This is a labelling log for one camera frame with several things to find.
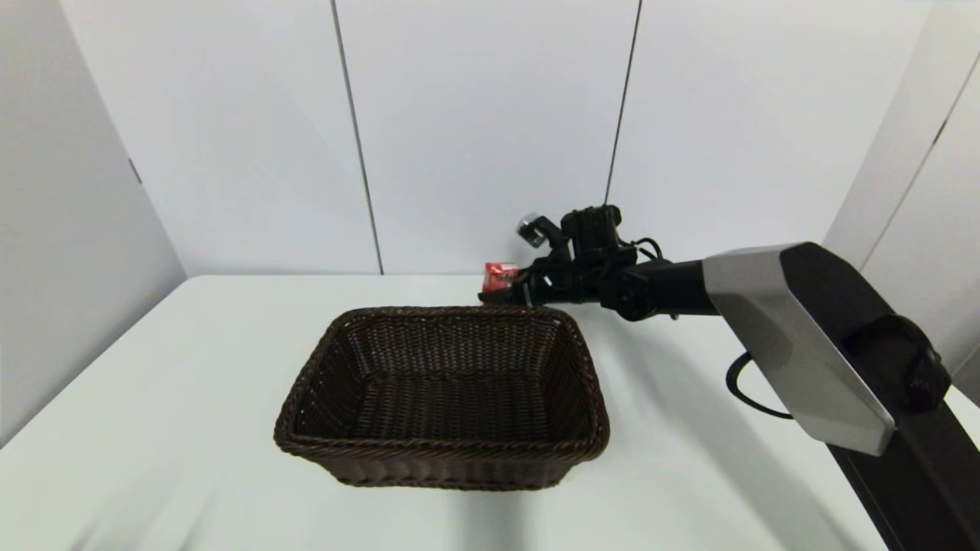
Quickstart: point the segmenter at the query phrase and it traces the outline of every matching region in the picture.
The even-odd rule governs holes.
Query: woven pattern
[[[331,324],[275,441],[355,485],[536,489],[602,453],[609,420],[563,312],[374,308]]]

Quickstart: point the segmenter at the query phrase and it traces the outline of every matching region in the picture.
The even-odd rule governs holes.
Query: table
[[[479,276],[208,275],[164,300],[0,450],[0,549],[883,549],[826,448],[724,387],[718,318],[565,308],[612,424],[555,488],[354,488],[272,426],[326,326],[365,306],[475,304]],[[760,402],[778,400],[743,375]],[[977,440],[980,410],[948,402]]]

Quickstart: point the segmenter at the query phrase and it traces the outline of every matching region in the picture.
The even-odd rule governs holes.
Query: wicker basket
[[[609,419],[564,312],[368,308],[330,325],[274,437],[357,486],[538,489],[599,456]]]

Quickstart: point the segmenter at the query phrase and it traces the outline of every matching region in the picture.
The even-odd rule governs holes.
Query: red snack bag
[[[513,262],[488,262],[484,268],[483,292],[506,289],[517,277],[517,264]]]

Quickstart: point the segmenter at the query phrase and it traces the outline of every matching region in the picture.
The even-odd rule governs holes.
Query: basket rim
[[[352,324],[367,323],[378,318],[457,317],[457,316],[534,316],[561,322],[570,331],[573,345],[584,359],[578,369],[588,390],[589,432],[578,438],[558,440],[480,440],[433,438],[324,438],[299,434],[295,421],[299,405],[310,387],[308,380],[319,365],[327,345],[341,330]],[[595,459],[609,443],[609,417],[599,387],[592,355],[585,344],[575,319],[568,313],[548,307],[524,306],[437,306],[437,307],[379,307],[359,308],[341,314],[330,324],[291,387],[275,423],[273,438],[283,450],[294,455],[316,455],[323,459],[386,459],[404,457],[417,452],[421,458],[492,459],[500,456],[508,461],[573,461]]]

